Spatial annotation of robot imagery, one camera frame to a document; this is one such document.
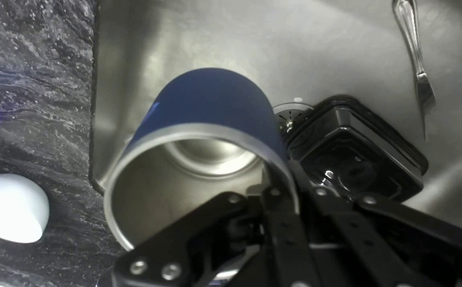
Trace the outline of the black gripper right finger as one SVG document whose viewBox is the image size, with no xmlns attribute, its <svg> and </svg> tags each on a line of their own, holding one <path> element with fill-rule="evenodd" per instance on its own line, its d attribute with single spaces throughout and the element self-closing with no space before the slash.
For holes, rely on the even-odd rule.
<svg viewBox="0 0 462 287">
<path fill-rule="evenodd" d="M 342 196 L 292 164 L 321 287 L 462 287 L 462 228 L 381 196 Z"/>
</svg>

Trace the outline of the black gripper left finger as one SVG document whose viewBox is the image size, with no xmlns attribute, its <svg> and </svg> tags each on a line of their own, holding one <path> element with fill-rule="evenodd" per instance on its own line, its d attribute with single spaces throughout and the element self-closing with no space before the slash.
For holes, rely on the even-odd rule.
<svg viewBox="0 0 462 287">
<path fill-rule="evenodd" d="M 222 193 L 122 255 L 101 287 L 321 287 L 292 197 Z"/>
</svg>

